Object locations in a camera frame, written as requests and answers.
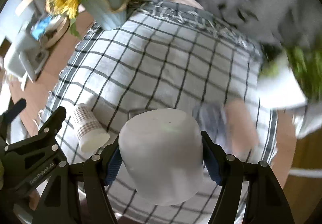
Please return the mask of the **white frosted cup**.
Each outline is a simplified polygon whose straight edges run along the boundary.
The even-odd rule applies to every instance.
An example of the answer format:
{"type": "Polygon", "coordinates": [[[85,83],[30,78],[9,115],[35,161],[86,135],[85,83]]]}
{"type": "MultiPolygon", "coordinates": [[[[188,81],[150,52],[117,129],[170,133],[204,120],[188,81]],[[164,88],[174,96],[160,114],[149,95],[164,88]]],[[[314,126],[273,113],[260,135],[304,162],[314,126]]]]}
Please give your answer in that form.
{"type": "Polygon", "coordinates": [[[201,131],[184,111],[155,109],[131,118],[118,146],[137,193],[152,204],[185,202],[203,182],[201,131]]]}

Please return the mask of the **pink cup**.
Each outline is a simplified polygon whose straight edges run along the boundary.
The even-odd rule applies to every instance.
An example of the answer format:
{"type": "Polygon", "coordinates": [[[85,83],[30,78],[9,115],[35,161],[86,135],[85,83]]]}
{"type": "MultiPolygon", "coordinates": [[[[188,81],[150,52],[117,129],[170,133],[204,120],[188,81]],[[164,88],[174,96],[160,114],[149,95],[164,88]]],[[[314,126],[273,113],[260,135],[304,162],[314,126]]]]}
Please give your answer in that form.
{"type": "Polygon", "coordinates": [[[259,137],[251,114],[241,99],[234,99],[224,106],[226,133],[231,151],[241,155],[259,144],[259,137]]]}

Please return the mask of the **checkered paper cup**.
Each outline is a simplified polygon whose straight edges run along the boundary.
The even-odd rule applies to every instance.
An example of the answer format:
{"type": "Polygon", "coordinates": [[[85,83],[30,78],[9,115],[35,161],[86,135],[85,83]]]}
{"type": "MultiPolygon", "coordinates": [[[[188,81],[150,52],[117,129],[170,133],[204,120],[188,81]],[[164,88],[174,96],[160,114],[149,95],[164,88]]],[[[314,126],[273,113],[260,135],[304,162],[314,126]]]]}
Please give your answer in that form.
{"type": "Polygon", "coordinates": [[[86,104],[74,106],[71,118],[82,152],[94,152],[109,141],[110,135],[86,104]]]}

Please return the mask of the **white mesh desk fan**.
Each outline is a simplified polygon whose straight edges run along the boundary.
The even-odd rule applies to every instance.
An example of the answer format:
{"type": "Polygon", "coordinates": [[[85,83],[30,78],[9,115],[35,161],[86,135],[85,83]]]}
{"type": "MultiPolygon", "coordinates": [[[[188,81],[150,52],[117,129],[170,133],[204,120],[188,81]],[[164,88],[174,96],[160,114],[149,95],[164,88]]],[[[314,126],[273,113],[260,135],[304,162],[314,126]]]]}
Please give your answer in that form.
{"type": "Polygon", "coordinates": [[[25,75],[35,82],[45,65],[49,51],[31,34],[31,23],[24,23],[4,57],[4,68],[20,81],[25,75]]]}

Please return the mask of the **white plant pot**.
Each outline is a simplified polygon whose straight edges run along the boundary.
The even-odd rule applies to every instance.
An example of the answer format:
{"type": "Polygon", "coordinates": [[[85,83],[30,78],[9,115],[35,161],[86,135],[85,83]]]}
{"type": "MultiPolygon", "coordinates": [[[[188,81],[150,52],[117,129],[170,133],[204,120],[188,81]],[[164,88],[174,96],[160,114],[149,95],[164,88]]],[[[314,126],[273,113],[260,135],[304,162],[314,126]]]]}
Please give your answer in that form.
{"type": "Polygon", "coordinates": [[[270,109],[292,109],[307,103],[285,51],[262,66],[257,92],[263,106],[270,109]]]}

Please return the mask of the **round wooden tray stand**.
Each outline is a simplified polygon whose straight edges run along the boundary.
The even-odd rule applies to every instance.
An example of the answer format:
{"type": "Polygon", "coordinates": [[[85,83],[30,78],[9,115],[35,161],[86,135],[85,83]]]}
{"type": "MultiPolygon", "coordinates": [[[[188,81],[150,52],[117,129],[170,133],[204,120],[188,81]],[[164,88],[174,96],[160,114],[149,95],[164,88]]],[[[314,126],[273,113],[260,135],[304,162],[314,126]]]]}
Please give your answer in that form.
{"type": "MultiPolygon", "coordinates": [[[[22,0],[15,10],[20,16],[34,0],[22,0]]],[[[42,15],[30,28],[27,28],[31,36],[39,44],[48,49],[56,44],[69,28],[70,21],[65,16],[52,14],[42,15]]]]}

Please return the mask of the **green pothos plant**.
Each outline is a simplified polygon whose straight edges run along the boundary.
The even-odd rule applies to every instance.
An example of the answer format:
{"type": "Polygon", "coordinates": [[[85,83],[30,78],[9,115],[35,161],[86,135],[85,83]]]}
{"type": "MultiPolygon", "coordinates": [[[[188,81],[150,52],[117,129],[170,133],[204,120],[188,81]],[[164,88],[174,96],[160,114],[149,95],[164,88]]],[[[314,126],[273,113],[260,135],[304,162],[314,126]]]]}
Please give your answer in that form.
{"type": "Polygon", "coordinates": [[[289,48],[263,44],[266,58],[260,72],[262,78],[277,78],[286,67],[294,75],[300,89],[310,101],[321,100],[321,43],[313,49],[289,48]]]}

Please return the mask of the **plaid tablecloth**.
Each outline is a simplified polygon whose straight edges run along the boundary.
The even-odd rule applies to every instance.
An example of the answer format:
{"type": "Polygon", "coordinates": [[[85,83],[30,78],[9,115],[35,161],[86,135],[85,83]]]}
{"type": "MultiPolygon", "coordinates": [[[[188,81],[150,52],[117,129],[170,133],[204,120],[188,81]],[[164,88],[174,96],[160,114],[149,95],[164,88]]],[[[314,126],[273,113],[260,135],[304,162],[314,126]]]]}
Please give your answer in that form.
{"type": "Polygon", "coordinates": [[[42,120],[58,108],[86,103],[115,139],[136,109],[245,102],[259,143],[239,156],[271,162],[278,116],[257,93],[263,57],[258,44],[212,14],[161,0],[133,1],[128,20],[105,31],[93,25],[48,97],[42,120]]]}

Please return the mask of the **light blue ribbed vase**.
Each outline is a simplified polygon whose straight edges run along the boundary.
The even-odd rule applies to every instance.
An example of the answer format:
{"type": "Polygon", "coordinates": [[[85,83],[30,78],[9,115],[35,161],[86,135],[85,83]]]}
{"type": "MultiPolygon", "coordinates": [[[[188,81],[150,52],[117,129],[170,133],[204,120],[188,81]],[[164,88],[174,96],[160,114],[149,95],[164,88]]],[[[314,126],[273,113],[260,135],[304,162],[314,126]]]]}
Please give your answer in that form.
{"type": "Polygon", "coordinates": [[[81,4],[103,30],[119,28],[127,20],[126,0],[83,0],[81,4]]]}

